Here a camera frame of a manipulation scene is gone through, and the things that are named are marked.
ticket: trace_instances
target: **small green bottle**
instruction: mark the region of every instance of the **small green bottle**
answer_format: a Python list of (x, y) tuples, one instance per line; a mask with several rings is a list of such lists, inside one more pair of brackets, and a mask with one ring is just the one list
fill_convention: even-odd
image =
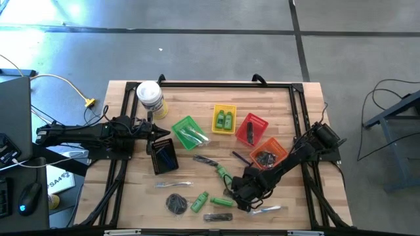
[(219, 114), (217, 114), (216, 128), (223, 128), (223, 123), (224, 123), (224, 113), (223, 113), (223, 110), (220, 110)]
[(224, 118), (224, 126), (225, 130), (232, 130), (232, 112), (228, 111), (226, 117)]
[(207, 201), (207, 197), (209, 196), (209, 194), (205, 191), (204, 193), (200, 194), (196, 201), (191, 205), (191, 210), (195, 213), (197, 213), (202, 206), (204, 205), (204, 203)]
[(232, 183), (232, 176), (228, 173), (228, 171), (224, 167), (222, 167), (221, 165), (217, 165), (216, 168), (217, 168), (217, 173), (219, 174), (222, 181), (226, 181), (227, 185)]
[(231, 206), (234, 205), (233, 201), (219, 199), (217, 197), (210, 198), (210, 203), (215, 203), (215, 204), (218, 204), (218, 205), (224, 206), (224, 207), (231, 207)]

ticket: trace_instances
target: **gray floor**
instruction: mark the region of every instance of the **gray floor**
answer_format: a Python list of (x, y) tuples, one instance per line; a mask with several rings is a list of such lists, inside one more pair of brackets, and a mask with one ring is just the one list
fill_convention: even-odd
[[(295, 4), (302, 30), (420, 30), (416, 14), (420, 4), (414, 0), (295, 0)], [(60, 25), (63, 22), (111, 28), (293, 29), (286, 0), (10, 0), (0, 16), (0, 24)], [(67, 77), (87, 96), (100, 101), (109, 80), (157, 79), (161, 73), (170, 80), (248, 81), (254, 73), (259, 73), (269, 81), (302, 81), (294, 36), (30, 30), (0, 31), (0, 39), (0, 53), (21, 68)], [(395, 181), (396, 175), (389, 149), (356, 162), (365, 95), (382, 79), (419, 80), (419, 38), (303, 37), (303, 46), (310, 80), (321, 82), (329, 103), (331, 125), (341, 137), (348, 138), (341, 155), (354, 225), (361, 229), (420, 234), (417, 225), (420, 187), (391, 194), (383, 191), (383, 185)], [(9, 65), (0, 61), (1, 67)], [(402, 96), (420, 89), (420, 85), (401, 83), (384, 83), (383, 87)], [(67, 84), (40, 78), (34, 81), (32, 89), (34, 105), (63, 123), (84, 123), (83, 100)], [(386, 92), (378, 92), (377, 99), (386, 107), (398, 101)], [(369, 100), (365, 118), (378, 112), (380, 109)], [(39, 125), (42, 122), (33, 117), (33, 129)], [(417, 128), (407, 124), (395, 124), (395, 127), (398, 136)], [(414, 136), (406, 145), (417, 139)], [(362, 153), (385, 143), (381, 129), (373, 127), (364, 132)], [(417, 165), (413, 161), (416, 173)], [(63, 226), (71, 213), (68, 211), (53, 215), (52, 226)]]

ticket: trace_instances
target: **wooden tabletop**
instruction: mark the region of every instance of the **wooden tabletop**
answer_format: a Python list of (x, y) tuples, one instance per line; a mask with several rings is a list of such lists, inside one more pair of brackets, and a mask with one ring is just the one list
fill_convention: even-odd
[[(110, 81), (104, 104), (109, 105), (108, 117), (118, 116), (123, 101), (126, 81)], [(321, 119), (324, 99), (319, 83), (303, 83), (309, 119), (313, 123)], [(200, 154), (224, 166), (233, 176), (241, 176), (245, 164), (232, 155), (237, 151), (249, 158), (253, 150), (236, 140), (234, 135), (213, 134), (211, 123), (215, 104), (237, 106), (236, 130), (248, 113), (254, 113), (269, 122), (259, 142), (270, 137), (289, 150), (295, 135), (291, 115), (289, 93), (284, 88), (163, 88), (169, 112), (157, 126), (171, 130), (172, 125), (190, 115), (210, 137), (211, 143), (187, 151), (173, 132), (164, 138), (172, 138), (178, 157), (179, 169), (159, 176), (154, 175), (152, 160), (146, 154), (146, 141), (136, 141), (133, 158), (129, 161), (119, 214), (119, 228), (170, 228), (170, 229), (310, 229), (308, 209), (303, 187), (301, 167), (289, 171), (274, 189), (272, 196), (264, 200), (264, 207), (280, 205), (282, 208), (265, 214), (250, 216), (236, 207), (217, 206), (209, 201), (196, 214), (188, 209), (182, 217), (175, 218), (166, 208), (165, 200), (172, 193), (179, 193), (191, 203), (204, 191), (210, 197), (224, 197), (224, 184), (213, 167), (192, 160)], [(301, 121), (301, 106), (296, 96)], [(146, 117), (146, 110), (138, 105), (137, 117)], [(87, 171), (75, 223), (83, 221), (98, 204), (104, 194), (109, 161), (98, 161)], [(350, 212), (343, 181), (339, 171), (331, 163), (320, 163), (324, 195), (339, 216), (351, 224)], [(167, 187), (157, 189), (156, 182), (191, 181), (192, 187)], [(112, 215), (114, 196), (108, 210)], [(318, 222), (321, 222), (319, 204), (314, 200)], [(232, 213), (230, 222), (204, 222), (207, 213)]]

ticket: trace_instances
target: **white container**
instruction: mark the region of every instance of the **white container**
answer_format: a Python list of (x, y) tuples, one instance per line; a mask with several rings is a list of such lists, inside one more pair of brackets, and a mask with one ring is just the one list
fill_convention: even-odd
[(168, 113), (168, 106), (162, 90), (155, 81), (142, 82), (137, 87), (137, 96), (144, 108), (153, 112), (153, 118), (162, 119)]

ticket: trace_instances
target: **green basket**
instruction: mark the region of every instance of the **green basket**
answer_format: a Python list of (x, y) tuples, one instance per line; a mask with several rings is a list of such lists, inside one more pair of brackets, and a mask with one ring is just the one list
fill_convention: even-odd
[(185, 138), (179, 130), (183, 129), (184, 127), (191, 126), (193, 129), (198, 131), (200, 134), (205, 135), (205, 133), (201, 130), (201, 128), (197, 125), (196, 121), (193, 120), (193, 118), (189, 115), (187, 115), (185, 118), (180, 120), (178, 123), (172, 126), (172, 131), (175, 133), (175, 135), (178, 137), (178, 139), (181, 141), (181, 143), (184, 145), (185, 149), (191, 150), (197, 146), (197, 144), (189, 141), (187, 138)]

